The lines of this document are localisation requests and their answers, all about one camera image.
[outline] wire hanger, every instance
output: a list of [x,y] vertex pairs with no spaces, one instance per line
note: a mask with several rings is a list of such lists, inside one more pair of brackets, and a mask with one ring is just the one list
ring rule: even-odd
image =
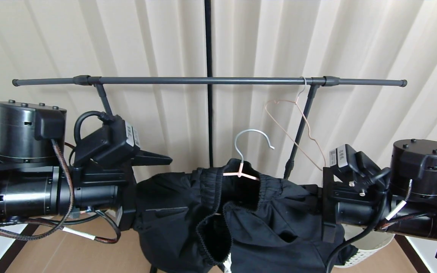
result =
[[305,153],[305,151],[303,151],[299,145],[299,143],[296,143],[296,141],[293,139],[293,137],[291,135],[289,135],[289,133],[277,122],[276,119],[274,119],[274,117],[271,115],[271,113],[269,113],[269,111],[267,110],[267,105],[271,102],[274,102],[275,104],[278,104],[279,102],[290,102],[294,105],[296,105],[296,108],[301,112],[301,115],[303,116],[303,119],[305,119],[305,122],[308,126],[308,137],[310,140],[314,141],[316,143],[316,145],[318,146],[319,151],[321,152],[321,156],[323,157],[323,163],[324,166],[326,166],[326,158],[325,158],[325,153],[323,152],[323,150],[321,149],[321,147],[319,146],[319,143],[316,139],[311,137],[311,127],[309,125],[308,119],[306,118],[305,114],[303,113],[303,110],[301,109],[301,107],[298,105],[298,99],[300,98],[300,95],[302,92],[305,91],[306,87],[307,87],[307,80],[305,77],[302,77],[303,80],[305,81],[305,85],[303,85],[303,89],[301,90],[300,93],[298,93],[298,95],[296,96],[296,100],[292,101],[292,100],[269,100],[268,102],[266,102],[266,105],[264,106],[264,110],[267,112],[267,114],[271,117],[271,119],[283,130],[283,132],[286,133],[286,135],[290,138],[290,140],[293,141],[294,145],[296,145],[298,147],[298,149],[300,149],[300,151],[305,154],[305,156],[311,161],[311,163],[313,163],[316,168],[318,168],[320,171],[323,171],[323,169],[321,169],[320,166],[318,166],[313,159],[311,159],[311,157],[308,156],[308,154]]
[[244,176],[244,177],[247,177],[247,178],[250,178],[250,179],[253,179],[253,180],[259,180],[258,177],[255,177],[255,176],[252,176],[252,175],[249,175],[249,174],[246,174],[246,173],[243,173],[243,172],[242,172],[242,168],[244,167],[244,155],[241,153],[241,151],[240,151],[239,148],[237,147],[237,139],[239,138],[239,136],[240,136],[241,134],[246,133],[246,132],[257,132],[257,133],[261,133],[261,134],[266,138],[266,140],[267,140],[267,144],[269,145],[269,147],[270,147],[271,149],[274,150],[274,147],[271,145],[271,142],[269,141],[269,137],[266,135],[266,133],[264,133],[264,132],[262,132],[262,131],[260,131],[260,130],[256,130],[256,129],[248,129],[248,130],[241,131],[240,133],[238,133],[238,134],[236,135],[236,140],[234,141],[234,147],[236,147],[236,151],[237,151],[237,152],[239,153],[239,155],[241,156],[241,165],[239,166],[239,171],[238,171],[237,173],[224,173],[223,176],[234,176],[234,175],[236,175],[236,176],[238,176],[238,177],[242,177],[242,176]]

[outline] black vertical pole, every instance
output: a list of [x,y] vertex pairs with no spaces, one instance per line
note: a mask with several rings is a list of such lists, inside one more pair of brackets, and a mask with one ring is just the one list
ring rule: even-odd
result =
[[[308,99],[305,104],[305,109],[303,111],[303,114],[305,114],[305,117],[308,118],[309,111],[311,109],[311,104],[313,104],[314,96],[316,95],[316,90],[318,90],[319,85],[311,85],[310,90],[308,91]],[[300,145],[301,135],[303,134],[303,130],[305,129],[306,120],[305,118],[301,118],[301,123],[298,128],[298,133],[296,134],[296,142],[298,145]],[[284,179],[288,179],[289,175],[291,174],[291,171],[294,168],[294,158],[296,157],[296,152],[298,150],[298,146],[293,144],[293,149],[291,151],[291,155],[289,156],[288,161],[286,162],[285,171],[284,171]]]
[[[207,51],[207,77],[213,77],[212,73],[212,3],[211,0],[205,2],[205,46]],[[208,103],[208,157],[210,168],[214,166],[213,153],[213,85],[207,85]]]
[[95,88],[97,88],[97,93],[99,93],[99,97],[101,98],[102,105],[104,105],[104,110],[106,114],[109,116],[112,116],[112,110],[111,105],[109,104],[109,101],[107,100],[107,95],[105,93],[104,85],[95,84]]

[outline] baseboard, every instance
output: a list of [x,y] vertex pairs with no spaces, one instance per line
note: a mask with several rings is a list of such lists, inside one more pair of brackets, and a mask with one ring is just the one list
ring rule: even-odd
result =
[[418,273],[431,273],[405,236],[395,235],[394,238]]
[[[21,232],[21,235],[33,235],[37,228],[38,226],[34,224],[26,225],[26,227]],[[14,242],[10,245],[3,257],[1,257],[0,259],[0,273],[5,272],[9,268],[9,266],[14,261],[14,259],[16,259],[16,256],[18,256],[19,252],[23,249],[25,244],[26,241],[14,240]]]

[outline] laundry basket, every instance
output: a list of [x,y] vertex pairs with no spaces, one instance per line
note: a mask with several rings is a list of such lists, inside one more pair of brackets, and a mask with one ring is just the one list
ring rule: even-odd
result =
[[[345,228],[345,240],[348,240],[363,231],[362,228],[357,226],[343,225],[343,227]],[[335,267],[352,267],[388,245],[392,239],[394,239],[394,234],[373,231],[352,244],[358,248],[358,252],[355,256],[351,257],[345,265],[336,265]]]

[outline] black jacket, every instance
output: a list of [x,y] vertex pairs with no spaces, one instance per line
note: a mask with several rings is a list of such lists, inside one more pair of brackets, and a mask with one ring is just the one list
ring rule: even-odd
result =
[[138,183],[134,229],[144,256],[168,273],[206,273],[229,253],[233,273],[323,273],[343,228],[335,243],[322,242],[321,216],[307,212],[302,186],[258,173],[249,162],[244,173],[260,181],[223,176],[240,162]]

